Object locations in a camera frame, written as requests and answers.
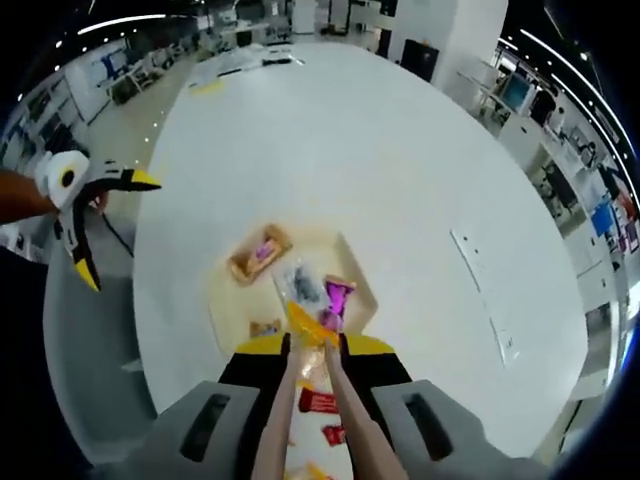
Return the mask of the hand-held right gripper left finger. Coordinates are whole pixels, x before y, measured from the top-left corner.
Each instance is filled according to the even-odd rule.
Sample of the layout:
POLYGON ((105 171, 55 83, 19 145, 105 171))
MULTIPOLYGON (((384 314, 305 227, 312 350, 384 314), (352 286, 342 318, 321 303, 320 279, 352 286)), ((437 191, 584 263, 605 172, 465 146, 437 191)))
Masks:
POLYGON ((238 347, 217 382, 203 381, 159 414, 126 457, 94 479, 248 479, 282 380, 288 333, 238 347))

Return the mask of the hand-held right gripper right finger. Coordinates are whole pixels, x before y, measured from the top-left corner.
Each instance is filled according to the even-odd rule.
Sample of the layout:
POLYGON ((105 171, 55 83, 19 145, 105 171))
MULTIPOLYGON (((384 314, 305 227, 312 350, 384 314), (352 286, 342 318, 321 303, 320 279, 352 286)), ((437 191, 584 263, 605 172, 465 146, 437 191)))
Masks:
POLYGON ((487 441, 481 421, 394 350, 365 335, 339 338, 339 414, 358 479, 545 479, 529 458, 487 441))

